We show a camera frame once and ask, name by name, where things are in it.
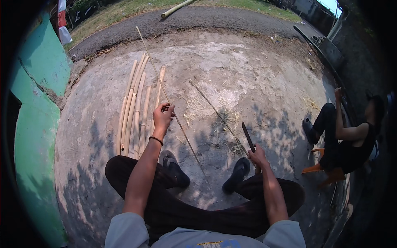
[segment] green wall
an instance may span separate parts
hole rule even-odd
[[[18,188],[28,214],[52,247],[67,244],[54,183],[54,146],[60,110],[36,83],[64,95],[71,65],[49,15],[42,13],[42,23],[21,45],[15,60],[11,91],[22,103],[14,147]]]

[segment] asphalt road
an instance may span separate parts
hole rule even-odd
[[[294,25],[297,25],[309,37],[313,35],[323,36],[309,24],[303,25],[301,23],[283,21],[250,10],[188,6],[177,10],[165,20],[162,20],[160,14],[163,12],[164,10],[157,10],[127,18],[89,36],[73,47],[68,54],[70,56],[76,55],[76,60],[80,60],[86,55],[93,54],[102,48],[118,44],[127,39],[139,39],[135,26],[139,27],[143,37],[148,37],[152,34],[167,34],[180,27],[203,27],[224,28],[233,31],[246,30],[262,35],[277,33],[283,38],[297,37],[304,41],[303,37],[294,30]]]

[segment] foot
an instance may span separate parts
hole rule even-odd
[[[309,143],[316,145],[319,139],[316,137],[316,131],[313,129],[313,125],[309,118],[303,119],[302,127]]]
[[[248,175],[250,167],[248,158],[240,158],[234,166],[230,178],[223,184],[223,192],[225,194],[232,194],[236,190],[237,185]]]
[[[163,167],[171,177],[177,180],[177,187],[187,188],[190,184],[189,177],[181,170],[175,156],[169,150],[161,152],[159,162],[163,162]]]

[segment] gray t-shirt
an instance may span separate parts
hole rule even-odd
[[[149,234],[143,218],[136,213],[122,213],[112,218],[105,248],[147,248]],[[178,227],[160,237],[152,248],[305,248],[299,223],[278,221],[261,241],[246,236],[211,231],[198,231]]]

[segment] grass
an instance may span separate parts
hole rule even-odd
[[[124,18],[139,15],[143,12],[173,7],[183,0],[123,0],[102,7],[94,15],[70,31],[73,42],[64,46],[68,51],[91,34],[119,22]],[[261,0],[197,0],[192,6],[226,6],[253,10],[288,21],[301,21],[301,18],[290,10],[282,10]]]

